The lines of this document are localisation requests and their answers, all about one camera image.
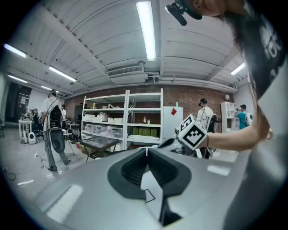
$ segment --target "shelving unit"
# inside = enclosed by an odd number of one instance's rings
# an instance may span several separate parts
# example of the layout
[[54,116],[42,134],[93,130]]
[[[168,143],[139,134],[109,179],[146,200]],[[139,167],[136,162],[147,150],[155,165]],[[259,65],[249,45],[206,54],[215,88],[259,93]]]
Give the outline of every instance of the shelving unit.
[[[107,104],[107,103],[124,103],[124,108],[87,108],[85,109],[85,105],[89,102],[95,103],[96,107],[99,107],[99,104]],[[136,108],[137,102],[160,102],[159,108]],[[100,112],[110,113],[123,113],[123,123],[114,123],[114,122],[105,122],[105,121],[91,121],[85,120],[85,113],[95,113],[97,115]],[[157,113],[160,115],[160,124],[135,124],[135,114],[143,113]],[[136,142],[136,143],[147,143],[147,144],[160,144],[162,142],[162,133],[163,133],[163,89],[160,90],[159,93],[133,93],[130,94],[129,90],[126,90],[125,94],[119,95],[111,95],[111,96],[103,96],[103,97],[93,97],[93,98],[84,98],[83,102],[83,111],[82,111],[82,136],[83,134],[89,134],[94,136],[100,136],[96,133],[90,133],[85,130],[86,124],[103,124],[103,125],[113,125],[123,128],[123,138],[116,138],[122,141],[122,149],[127,149],[127,142]],[[128,127],[146,127],[146,128],[159,128],[160,129],[160,140],[155,140],[155,138],[132,138],[127,136]]]
[[[236,123],[236,104],[231,102],[222,102],[221,103],[221,112],[222,112],[222,132],[229,133],[236,131],[238,129]],[[227,119],[231,119],[231,128],[227,127]]]

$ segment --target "white wall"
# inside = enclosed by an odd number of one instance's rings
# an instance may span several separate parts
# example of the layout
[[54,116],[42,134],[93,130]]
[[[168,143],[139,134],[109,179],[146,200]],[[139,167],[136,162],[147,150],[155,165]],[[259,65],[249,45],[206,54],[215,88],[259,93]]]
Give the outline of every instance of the white wall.
[[10,81],[4,77],[4,75],[0,72],[0,114],[1,119],[5,122],[5,111],[6,111],[6,102],[7,96],[9,92]]
[[234,102],[237,104],[237,108],[240,108],[240,105],[245,104],[247,111],[252,113],[254,112],[254,101],[252,97],[252,88],[250,83],[238,88],[238,91],[233,94]]
[[[31,90],[30,99],[28,107],[29,109],[37,108],[38,112],[40,112],[42,108],[43,101],[48,97],[48,92],[41,92],[36,89]],[[58,100],[61,102],[61,104],[64,104],[63,98],[58,98]]]

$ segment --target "white refrigerator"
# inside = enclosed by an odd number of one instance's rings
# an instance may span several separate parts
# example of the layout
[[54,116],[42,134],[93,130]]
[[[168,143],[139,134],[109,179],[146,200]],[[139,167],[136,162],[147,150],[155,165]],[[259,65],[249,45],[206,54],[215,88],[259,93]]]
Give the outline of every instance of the white refrigerator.
[[163,107],[163,142],[169,138],[172,138],[176,134],[175,128],[179,127],[182,121],[183,107]]

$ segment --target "brick wall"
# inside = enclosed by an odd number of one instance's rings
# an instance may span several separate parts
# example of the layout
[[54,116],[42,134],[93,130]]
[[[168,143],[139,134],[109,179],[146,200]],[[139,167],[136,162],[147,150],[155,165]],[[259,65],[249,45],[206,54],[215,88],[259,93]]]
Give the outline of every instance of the brick wall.
[[[208,88],[198,88],[191,86],[182,85],[151,85],[151,86],[134,86],[126,88],[112,88],[107,90],[101,90],[97,92],[87,93],[80,96],[72,97],[65,100],[65,106],[68,117],[73,117],[74,106],[83,103],[84,96],[87,97],[100,97],[115,94],[125,94],[125,90],[129,89],[130,93],[154,93],[159,92],[160,88],[163,88],[164,96],[164,106],[175,106],[176,102],[179,106],[183,107],[183,117],[185,118],[190,113],[197,116],[197,112],[200,109],[198,103],[201,98],[206,98],[208,100],[208,106],[221,117],[221,107],[220,103],[224,101],[225,95],[227,93],[208,89]],[[231,101],[233,102],[233,95],[229,94]]]

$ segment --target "fiducial marker cube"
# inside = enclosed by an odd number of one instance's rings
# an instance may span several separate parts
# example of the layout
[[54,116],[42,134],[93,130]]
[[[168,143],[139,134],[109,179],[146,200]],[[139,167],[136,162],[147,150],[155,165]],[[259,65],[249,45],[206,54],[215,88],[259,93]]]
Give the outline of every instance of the fiducial marker cube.
[[206,137],[206,129],[192,114],[181,122],[178,139],[190,149],[197,149],[198,145],[200,145]]

